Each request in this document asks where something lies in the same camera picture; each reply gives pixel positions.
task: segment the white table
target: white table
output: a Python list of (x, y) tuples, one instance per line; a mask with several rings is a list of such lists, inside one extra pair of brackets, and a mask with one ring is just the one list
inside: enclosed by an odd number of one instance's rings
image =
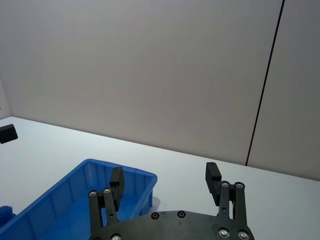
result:
[(223, 180), (245, 184), (248, 226), (256, 240), (320, 239), (318, 181), (17, 117), (0, 120), (0, 126), (8, 124), (14, 124), (18, 139), (0, 145), (0, 206), (13, 206), (15, 213), (93, 158), (157, 174), (155, 210), (216, 215), (205, 181), (206, 162), (214, 161)]

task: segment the blue plastic bin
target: blue plastic bin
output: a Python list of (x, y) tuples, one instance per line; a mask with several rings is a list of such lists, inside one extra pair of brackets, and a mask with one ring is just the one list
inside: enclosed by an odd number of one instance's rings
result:
[[(88, 240), (88, 192), (109, 187), (112, 169), (123, 167), (124, 194), (117, 216), (125, 221), (152, 207), (157, 176), (140, 169), (87, 159), (0, 228), (0, 240)], [(103, 224), (107, 223), (102, 211)]]

